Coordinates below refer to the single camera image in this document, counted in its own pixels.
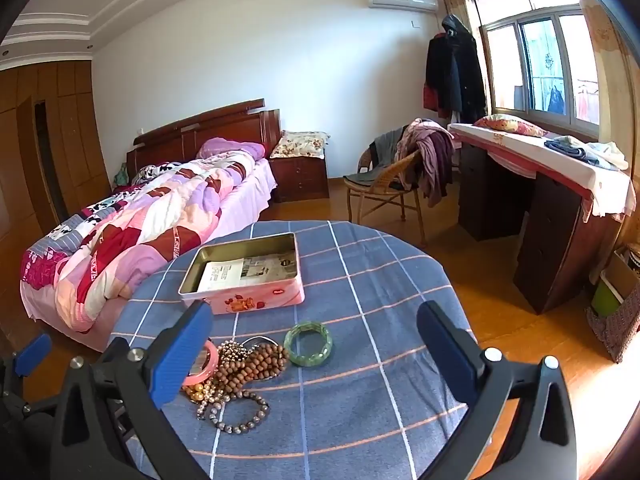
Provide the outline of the pink bangle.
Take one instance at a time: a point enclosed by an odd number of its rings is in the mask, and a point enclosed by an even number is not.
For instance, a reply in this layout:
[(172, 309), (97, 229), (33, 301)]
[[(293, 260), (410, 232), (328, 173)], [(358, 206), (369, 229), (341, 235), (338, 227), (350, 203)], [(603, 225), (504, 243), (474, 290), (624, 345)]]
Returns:
[(183, 387), (193, 387), (205, 382), (206, 379), (216, 372), (218, 360), (219, 354), (217, 347), (207, 339), (203, 349), (192, 364), (189, 374), (184, 378), (182, 382)]

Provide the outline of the silver bangle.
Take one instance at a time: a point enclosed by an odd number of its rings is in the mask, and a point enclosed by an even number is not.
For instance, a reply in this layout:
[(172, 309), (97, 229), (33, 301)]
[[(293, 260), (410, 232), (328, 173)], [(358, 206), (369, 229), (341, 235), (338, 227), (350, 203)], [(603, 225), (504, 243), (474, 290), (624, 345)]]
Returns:
[(248, 352), (254, 351), (256, 348), (262, 346), (263, 344), (278, 344), (277, 341), (265, 335), (253, 336), (245, 339), (241, 346), (246, 349)]

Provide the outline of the green storage box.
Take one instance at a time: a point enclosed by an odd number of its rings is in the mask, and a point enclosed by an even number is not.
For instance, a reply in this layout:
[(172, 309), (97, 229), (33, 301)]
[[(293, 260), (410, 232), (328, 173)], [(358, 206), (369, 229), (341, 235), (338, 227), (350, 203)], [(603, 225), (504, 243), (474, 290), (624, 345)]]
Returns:
[(592, 310), (596, 312), (600, 318), (607, 318), (614, 314), (624, 301), (623, 296), (606, 277), (605, 271), (602, 271), (596, 291), (591, 300)]

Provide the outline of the wooden wardrobe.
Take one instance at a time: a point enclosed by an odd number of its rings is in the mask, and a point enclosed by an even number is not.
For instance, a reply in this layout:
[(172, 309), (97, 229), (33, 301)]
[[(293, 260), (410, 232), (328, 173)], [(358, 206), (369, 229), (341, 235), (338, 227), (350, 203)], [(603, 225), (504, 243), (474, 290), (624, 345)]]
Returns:
[(96, 126), (91, 63), (1, 73), (1, 287), (18, 282), (23, 252), (111, 193)]

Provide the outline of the pink cookie tin box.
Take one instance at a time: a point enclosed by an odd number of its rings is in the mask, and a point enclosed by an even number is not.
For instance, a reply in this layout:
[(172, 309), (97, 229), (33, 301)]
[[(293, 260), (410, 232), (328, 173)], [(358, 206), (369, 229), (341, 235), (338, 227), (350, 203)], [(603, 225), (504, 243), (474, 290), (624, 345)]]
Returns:
[(185, 304), (203, 301), (220, 315), (301, 304), (305, 292), (295, 234), (198, 248), (178, 295)]

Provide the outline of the bed with pink quilt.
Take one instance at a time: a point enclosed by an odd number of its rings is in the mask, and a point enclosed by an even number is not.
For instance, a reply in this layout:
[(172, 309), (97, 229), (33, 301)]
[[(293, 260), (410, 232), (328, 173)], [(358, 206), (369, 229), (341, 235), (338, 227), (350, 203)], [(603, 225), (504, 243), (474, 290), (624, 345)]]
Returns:
[(149, 276), (268, 207), (280, 113), (262, 100), (172, 122), (134, 140), (125, 188), (59, 224), (24, 253), (26, 314), (102, 350), (122, 303)]

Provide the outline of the dark wooden desk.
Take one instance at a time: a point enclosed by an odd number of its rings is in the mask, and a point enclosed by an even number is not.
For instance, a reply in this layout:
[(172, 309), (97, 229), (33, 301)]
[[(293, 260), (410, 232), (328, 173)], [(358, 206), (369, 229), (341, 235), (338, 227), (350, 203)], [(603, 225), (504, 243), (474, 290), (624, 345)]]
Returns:
[(636, 209), (631, 177), (536, 136), (451, 124), (462, 144), (458, 222), (474, 240), (517, 236), (513, 283), (536, 313), (575, 297)]

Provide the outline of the folded clothes on desk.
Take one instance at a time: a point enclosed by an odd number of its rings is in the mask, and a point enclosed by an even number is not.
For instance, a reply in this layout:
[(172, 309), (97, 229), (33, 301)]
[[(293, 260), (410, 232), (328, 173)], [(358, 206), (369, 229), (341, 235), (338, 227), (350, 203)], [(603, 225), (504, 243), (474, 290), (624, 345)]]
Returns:
[(544, 141), (544, 146), (569, 158), (606, 170), (627, 171), (629, 164), (614, 142), (584, 143), (574, 136), (556, 136)]

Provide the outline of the wooden nightstand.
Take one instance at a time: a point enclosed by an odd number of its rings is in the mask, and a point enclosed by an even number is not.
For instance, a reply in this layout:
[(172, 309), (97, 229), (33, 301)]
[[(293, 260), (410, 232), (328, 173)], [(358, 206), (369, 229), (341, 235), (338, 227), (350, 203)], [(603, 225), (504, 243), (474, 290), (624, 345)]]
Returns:
[(273, 191), (273, 199), (277, 203), (329, 197), (324, 159), (291, 157), (270, 159), (269, 162), (277, 182)]

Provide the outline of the wicker chair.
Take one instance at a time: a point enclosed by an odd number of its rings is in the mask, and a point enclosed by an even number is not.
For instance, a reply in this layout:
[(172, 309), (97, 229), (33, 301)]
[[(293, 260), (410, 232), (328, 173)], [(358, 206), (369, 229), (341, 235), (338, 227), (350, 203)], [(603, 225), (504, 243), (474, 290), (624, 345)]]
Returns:
[(358, 162), (358, 172), (343, 177), (348, 221), (362, 224), (369, 214), (385, 206), (398, 207), (400, 220), (406, 221), (407, 211), (411, 210), (416, 213), (420, 241), (425, 245), (426, 234), (418, 186), (412, 184), (406, 188), (401, 182), (401, 177), (411, 174), (420, 160), (420, 153), (413, 152), (390, 165), (373, 168), (371, 153), (363, 153)]

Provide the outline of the clothes draped on chair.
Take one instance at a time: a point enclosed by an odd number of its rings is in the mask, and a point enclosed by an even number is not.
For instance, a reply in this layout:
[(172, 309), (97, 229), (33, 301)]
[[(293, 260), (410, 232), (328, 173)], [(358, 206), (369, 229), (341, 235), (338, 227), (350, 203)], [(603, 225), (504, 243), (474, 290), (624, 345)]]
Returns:
[(377, 136), (366, 152), (371, 153), (373, 168), (390, 165), (419, 152), (420, 162), (411, 174), (401, 177), (402, 184), (406, 188), (417, 185), (430, 207), (435, 207), (447, 196), (447, 186), (452, 182), (454, 137), (438, 122), (416, 118), (409, 125)]

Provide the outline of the floral pillow on desk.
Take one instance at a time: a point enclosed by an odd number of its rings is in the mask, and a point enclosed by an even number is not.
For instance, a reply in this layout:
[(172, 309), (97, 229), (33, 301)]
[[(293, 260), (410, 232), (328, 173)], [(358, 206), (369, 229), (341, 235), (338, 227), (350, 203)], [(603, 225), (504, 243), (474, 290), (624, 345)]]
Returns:
[(492, 114), (482, 117), (474, 122), (474, 126), (535, 138), (542, 138), (548, 133), (547, 130), (532, 122), (509, 114)]

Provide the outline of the hanging dark coats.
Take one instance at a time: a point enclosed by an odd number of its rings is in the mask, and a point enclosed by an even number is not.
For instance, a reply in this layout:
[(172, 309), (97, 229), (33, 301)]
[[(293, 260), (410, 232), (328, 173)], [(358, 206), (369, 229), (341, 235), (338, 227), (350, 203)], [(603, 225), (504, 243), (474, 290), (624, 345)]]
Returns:
[(442, 32), (428, 43), (423, 107), (440, 118), (465, 124), (487, 114), (476, 41), (457, 15), (447, 14)]

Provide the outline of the window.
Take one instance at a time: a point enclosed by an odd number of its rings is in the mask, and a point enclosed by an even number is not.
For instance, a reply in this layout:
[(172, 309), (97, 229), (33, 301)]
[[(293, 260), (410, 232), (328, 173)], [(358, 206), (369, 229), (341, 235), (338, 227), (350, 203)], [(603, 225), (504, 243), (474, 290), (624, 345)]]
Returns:
[(580, 0), (474, 0), (491, 108), (596, 140), (599, 78)]

